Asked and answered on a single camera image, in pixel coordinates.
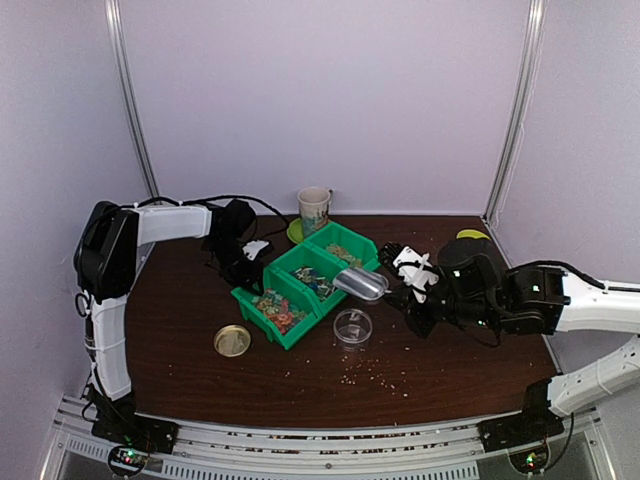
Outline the silver metal scoop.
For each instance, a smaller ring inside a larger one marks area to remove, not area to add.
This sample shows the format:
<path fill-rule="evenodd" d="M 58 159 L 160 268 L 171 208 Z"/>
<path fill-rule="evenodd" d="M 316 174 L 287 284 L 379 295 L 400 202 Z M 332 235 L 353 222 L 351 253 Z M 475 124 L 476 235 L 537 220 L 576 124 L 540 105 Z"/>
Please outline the silver metal scoop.
<path fill-rule="evenodd" d="M 334 277 L 332 284 L 335 288 L 368 302 L 380 300 L 390 292 L 386 277 L 358 267 L 342 270 Z"/>

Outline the clear plastic round container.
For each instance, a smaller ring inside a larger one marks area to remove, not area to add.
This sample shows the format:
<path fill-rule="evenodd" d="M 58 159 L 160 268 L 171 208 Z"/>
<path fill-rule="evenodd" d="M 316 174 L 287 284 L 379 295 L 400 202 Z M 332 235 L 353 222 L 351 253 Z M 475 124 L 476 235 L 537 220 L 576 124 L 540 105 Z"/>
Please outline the clear plastic round container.
<path fill-rule="evenodd" d="M 359 309 L 339 312 L 333 322 L 335 343 L 344 352 L 365 350 L 373 332 L 370 316 Z"/>

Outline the green candy bin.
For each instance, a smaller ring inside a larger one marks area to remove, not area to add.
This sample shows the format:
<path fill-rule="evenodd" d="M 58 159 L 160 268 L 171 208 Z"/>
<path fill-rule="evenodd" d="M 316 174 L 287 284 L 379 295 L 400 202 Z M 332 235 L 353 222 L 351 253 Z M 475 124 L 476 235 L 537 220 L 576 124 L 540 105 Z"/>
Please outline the green candy bin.
<path fill-rule="evenodd" d="M 333 280 L 348 264 L 318 247 L 300 244 L 273 260 L 268 268 L 291 281 L 310 301 L 316 315 L 326 316 L 345 298 Z"/>
<path fill-rule="evenodd" d="M 339 224 L 330 222 L 303 241 L 343 264 L 375 271 L 380 267 L 378 248 L 373 240 Z"/>
<path fill-rule="evenodd" d="M 267 288 L 262 295 L 254 295 L 236 288 L 231 294 L 242 317 L 285 350 L 294 347 L 321 320 L 307 296 L 295 289 Z"/>

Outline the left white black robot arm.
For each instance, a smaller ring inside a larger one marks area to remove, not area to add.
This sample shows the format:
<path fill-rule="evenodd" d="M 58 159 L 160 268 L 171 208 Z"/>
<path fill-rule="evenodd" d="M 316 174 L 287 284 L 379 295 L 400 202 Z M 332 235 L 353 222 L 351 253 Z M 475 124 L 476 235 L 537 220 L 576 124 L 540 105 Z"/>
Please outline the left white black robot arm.
<path fill-rule="evenodd" d="M 264 255 L 270 241 L 245 240 L 256 220 L 242 198 L 225 206 L 206 201 L 151 199 L 132 205 L 95 204 L 74 254 L 91 358 L 93 402 L 99 420 L 123 444 L 144 433 L 126 359 L 125 311 L 138 276 L 140 249 L 159 242 L 194 238 L 203 242 L 229 285 L 252 293 L 262 285 Z"/>

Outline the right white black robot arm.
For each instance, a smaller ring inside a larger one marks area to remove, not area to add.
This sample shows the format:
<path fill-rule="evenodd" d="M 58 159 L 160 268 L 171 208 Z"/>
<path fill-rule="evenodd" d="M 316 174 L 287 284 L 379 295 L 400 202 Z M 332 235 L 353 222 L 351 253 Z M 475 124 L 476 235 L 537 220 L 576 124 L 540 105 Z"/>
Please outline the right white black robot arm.
<path fill-rule="evenodd" d="M 585 367 L 530 385 L 513 419 L 519 440 L 535 440 L 551 424 L 639 380 L 639 287 L 597 280 L 572 265 L 538 260 L 502 265 L 487 239 L 456 238 L 434 259 L 409 246 L 386 243 L 380 263 L 401 286 L 388 301 L 410 330 L 426 338 L 438 323 L 464 331 L 547 335 L 574 330 L 612 331 L 630 339 Z"/>

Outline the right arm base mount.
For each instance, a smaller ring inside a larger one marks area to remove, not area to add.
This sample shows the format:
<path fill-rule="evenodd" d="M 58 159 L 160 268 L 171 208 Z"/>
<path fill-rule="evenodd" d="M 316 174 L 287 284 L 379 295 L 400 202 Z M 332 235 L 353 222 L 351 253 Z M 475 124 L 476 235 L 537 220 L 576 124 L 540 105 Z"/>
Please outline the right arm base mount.
<path fill-rule="evenodd" d="M 477 424 L 485 453 L 528 445 L 564 432 L 564 423 L 554 414 L 524 412 L 484 420 Z"/>

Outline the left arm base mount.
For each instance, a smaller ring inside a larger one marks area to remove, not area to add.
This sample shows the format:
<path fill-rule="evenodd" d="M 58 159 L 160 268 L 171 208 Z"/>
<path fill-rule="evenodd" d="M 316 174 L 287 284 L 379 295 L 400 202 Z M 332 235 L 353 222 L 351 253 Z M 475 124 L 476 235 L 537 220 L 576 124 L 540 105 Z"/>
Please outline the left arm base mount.
<path fill-rule="evenodd" d="M 171 454 L 177 439 L 177 423 L 135 414 L 131 418 L 99 413 L 91 433 L 117 445 L 147 453 Z"/>

